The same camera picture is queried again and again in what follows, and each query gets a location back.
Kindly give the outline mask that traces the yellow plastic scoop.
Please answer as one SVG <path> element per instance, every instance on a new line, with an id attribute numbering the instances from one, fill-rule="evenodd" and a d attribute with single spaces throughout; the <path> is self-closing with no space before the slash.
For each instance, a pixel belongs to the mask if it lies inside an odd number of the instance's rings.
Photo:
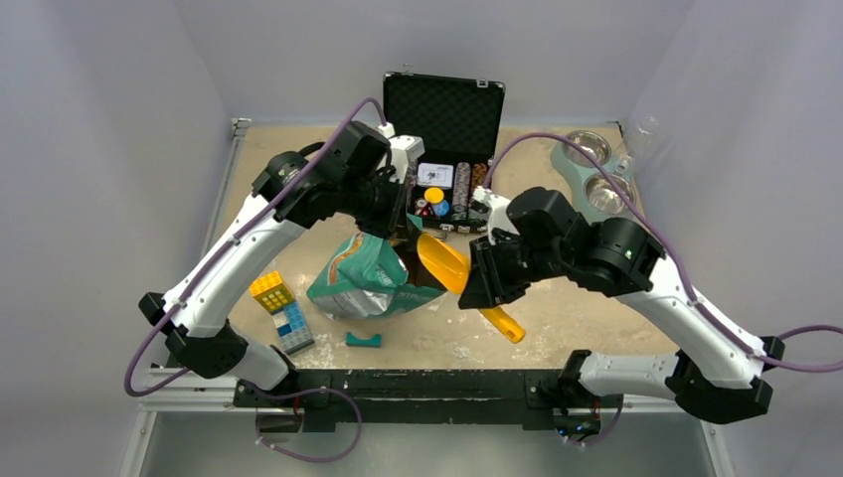
<path id="1" fill-rule="evenodd" d="M 418 238 L 417 254 L 424 268 L 447 291 L 462 294 L 470 271 L 467 256 L 427 233 Z M 478 312 L 509 342 L 518 344 L 526 336 L 524 328 L 500 306 L 481 307 Z"/>

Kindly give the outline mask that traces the green pet food bag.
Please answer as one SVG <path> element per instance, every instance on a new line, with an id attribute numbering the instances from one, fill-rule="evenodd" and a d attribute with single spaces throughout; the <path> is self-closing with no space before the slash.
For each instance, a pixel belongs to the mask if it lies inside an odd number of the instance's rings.
<path id="1" fill-rule="evenodd" d="M 405 242 L 357 232 L 335 250 L 306 290 L 331 319 L 381 319 L 409 313 L 445 290 Z"/>

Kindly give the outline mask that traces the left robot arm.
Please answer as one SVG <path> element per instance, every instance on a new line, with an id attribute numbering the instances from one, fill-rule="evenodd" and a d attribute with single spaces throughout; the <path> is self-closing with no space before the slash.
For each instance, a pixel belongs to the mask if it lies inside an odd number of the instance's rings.
<path id="1" fill-rule="evenodd" d="M 284 352 L 246 336 L 229 314 L 259 273 L 316 223 L 336 214 L 364 234 L 402 234 L 410 162 L 422 140 L 360 121 L 340 126 L 320 147 L 272 157 L 235 219 L 186 278 L 149 292 L 141 312 L 177 362 L 205 378 L 232 376 L 257 387 L 270 405 L 293 400 L 296 379 Z"/>

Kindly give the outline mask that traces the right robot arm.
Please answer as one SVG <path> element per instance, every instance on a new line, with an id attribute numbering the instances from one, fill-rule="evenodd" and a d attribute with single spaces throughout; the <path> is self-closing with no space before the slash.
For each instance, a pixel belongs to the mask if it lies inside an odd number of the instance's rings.
<path id="1" fill-rule="evenodd" d="M 590 223 L 561 192 L 542 187 L 513 199 L 477 187 L 472 197 L 490 215 L 485 236 L 469 246 L 460 308 L 509 304 L 532 284 L 563 277 L 636 311 L 677 347 L 641 356 L 574 351 L 558 378 L 565 401 L 663 398 L 715 424 L 768 412 L 773 389 L 762 376 L 782 357 L 783 343 L 743 330 L 685 288 L 677 261 L 642 225 L 625 218 Z"/>

